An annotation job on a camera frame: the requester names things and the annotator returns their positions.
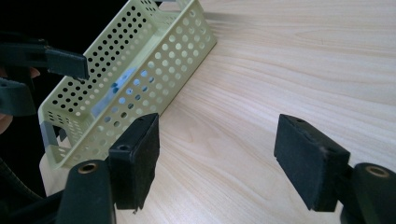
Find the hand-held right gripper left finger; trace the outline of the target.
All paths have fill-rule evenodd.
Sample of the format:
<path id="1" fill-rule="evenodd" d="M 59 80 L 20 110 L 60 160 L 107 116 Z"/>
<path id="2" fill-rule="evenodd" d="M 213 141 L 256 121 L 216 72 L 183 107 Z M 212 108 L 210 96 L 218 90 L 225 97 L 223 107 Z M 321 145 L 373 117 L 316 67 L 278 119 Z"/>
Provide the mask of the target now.
<path id="1" fill-rule="evenodd" d="M 113 200 L 120 210 L 142 209 L 160 155 L 159 115 L 134 120 L 109 149 Z"/>

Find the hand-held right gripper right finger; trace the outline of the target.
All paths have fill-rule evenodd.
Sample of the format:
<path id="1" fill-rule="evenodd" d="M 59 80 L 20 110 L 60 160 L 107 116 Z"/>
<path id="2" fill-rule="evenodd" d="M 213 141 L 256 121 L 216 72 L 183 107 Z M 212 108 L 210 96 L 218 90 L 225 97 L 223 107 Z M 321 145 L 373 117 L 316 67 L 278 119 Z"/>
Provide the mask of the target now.
<path id="1" fill-rule="evenodd" d="M 333 212 L 350 153 L 303 119 L 280 114 L 274 155 L 309 210 Z"/>

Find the pale yellow perforated plastic basket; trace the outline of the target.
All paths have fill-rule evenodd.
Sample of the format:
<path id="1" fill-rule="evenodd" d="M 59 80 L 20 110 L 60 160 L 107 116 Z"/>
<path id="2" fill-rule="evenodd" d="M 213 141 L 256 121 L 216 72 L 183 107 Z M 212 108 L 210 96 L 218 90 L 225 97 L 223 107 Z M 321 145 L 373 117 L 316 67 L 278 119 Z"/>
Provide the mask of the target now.
<path id="1" fill-rule="evenodd" d="M 89 78 L 64 77 L 38 109 L 49 166 L 71 168 L 103 160 L 109 148 L 141 116 L 161 114 L 216 45 L 198 0 L 176 0 L 177 11 L 160 9 L 155 0 L 128 0 L 85 51 Z M 139 101 L 132 97 L 120 112 L 108 107 L 95 118 L 92 107 L 130 67 L 147 70 L 152 82 Z"/>

